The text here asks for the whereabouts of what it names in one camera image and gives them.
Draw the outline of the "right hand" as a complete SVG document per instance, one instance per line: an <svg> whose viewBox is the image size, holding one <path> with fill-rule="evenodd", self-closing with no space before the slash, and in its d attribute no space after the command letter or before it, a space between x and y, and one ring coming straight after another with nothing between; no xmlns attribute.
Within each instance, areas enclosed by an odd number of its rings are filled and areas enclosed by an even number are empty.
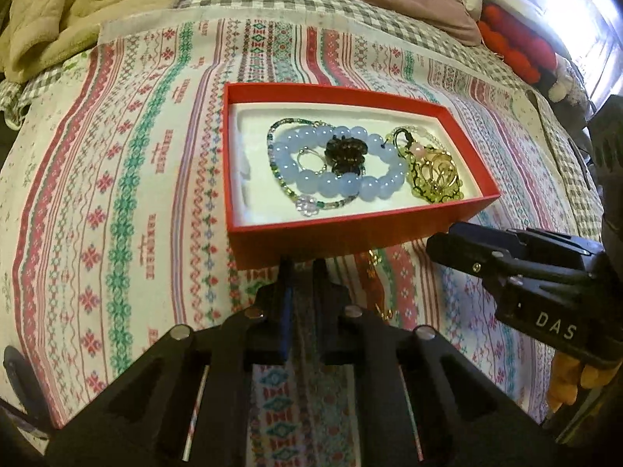
<svg viewBox="0 0 623 467"><path fill-rule="evenodd" d="M622 364L617 364L614 368L598 369L556 351L552 358L547 392L549 410L555 413L563 405L574 404L580 389L592 390L608 385L621 366Z"/></svg>

